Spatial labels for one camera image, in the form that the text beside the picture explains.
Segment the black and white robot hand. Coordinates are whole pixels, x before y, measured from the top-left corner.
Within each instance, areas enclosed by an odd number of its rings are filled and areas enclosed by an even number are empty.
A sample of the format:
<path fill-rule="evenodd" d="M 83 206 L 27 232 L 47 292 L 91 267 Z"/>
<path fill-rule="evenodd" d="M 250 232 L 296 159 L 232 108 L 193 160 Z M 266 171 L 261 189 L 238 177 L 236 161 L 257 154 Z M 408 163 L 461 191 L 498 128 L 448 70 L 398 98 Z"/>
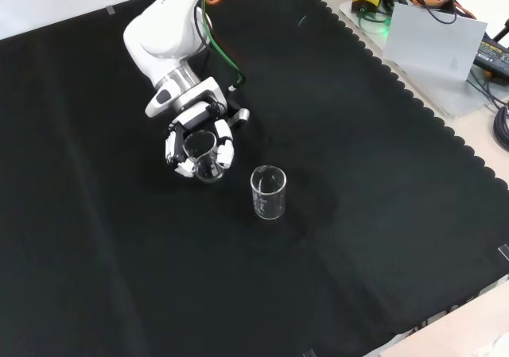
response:
<path fill-rule="evenodd" d="M 234 160 L 233 129 L 249 117 L 247 108 L 225 98 L 217 83 L 208 80 L 206 89 L 169 124 L 166 163 L 186 178 L 220 180 Z"/>

